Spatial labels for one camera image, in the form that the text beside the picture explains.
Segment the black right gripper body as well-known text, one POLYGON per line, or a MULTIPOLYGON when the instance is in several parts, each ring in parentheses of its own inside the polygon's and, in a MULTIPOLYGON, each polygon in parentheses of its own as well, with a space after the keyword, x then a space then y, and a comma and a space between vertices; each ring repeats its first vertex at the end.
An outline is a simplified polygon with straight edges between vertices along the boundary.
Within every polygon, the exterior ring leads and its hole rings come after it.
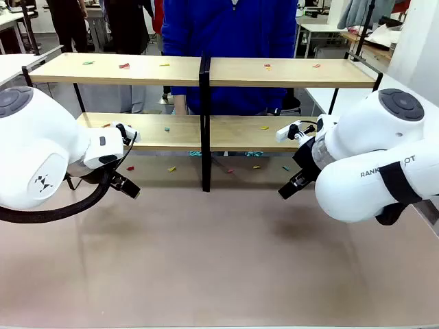
POLYGON ((293 155, 293 160, 301 168, 301 170, 293 176, 295 182, 315 182, 319 176, 321 169, 317 166, 312 156, 312 147, 315 138, 312 137, 301 145, 298 151, 293 155))

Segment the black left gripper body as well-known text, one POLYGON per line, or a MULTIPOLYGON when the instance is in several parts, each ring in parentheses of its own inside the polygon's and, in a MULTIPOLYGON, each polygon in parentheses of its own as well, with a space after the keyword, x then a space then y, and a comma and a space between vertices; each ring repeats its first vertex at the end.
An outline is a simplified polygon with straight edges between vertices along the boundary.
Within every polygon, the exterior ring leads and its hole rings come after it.
POLYGON ((89 184, 99 184, 103 176, 100 169, 90 169, 82 163, 70 164, 67 167, 67 173, 71 177, 80 178, 89 184))

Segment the person's right hand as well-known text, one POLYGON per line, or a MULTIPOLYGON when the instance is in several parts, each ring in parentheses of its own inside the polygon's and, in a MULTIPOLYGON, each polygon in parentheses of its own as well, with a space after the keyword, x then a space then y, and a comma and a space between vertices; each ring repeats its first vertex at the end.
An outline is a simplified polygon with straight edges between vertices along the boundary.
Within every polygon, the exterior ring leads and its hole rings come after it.
POLYGON ((174 95, 175 115, 188 115, 186 95, 174 95))

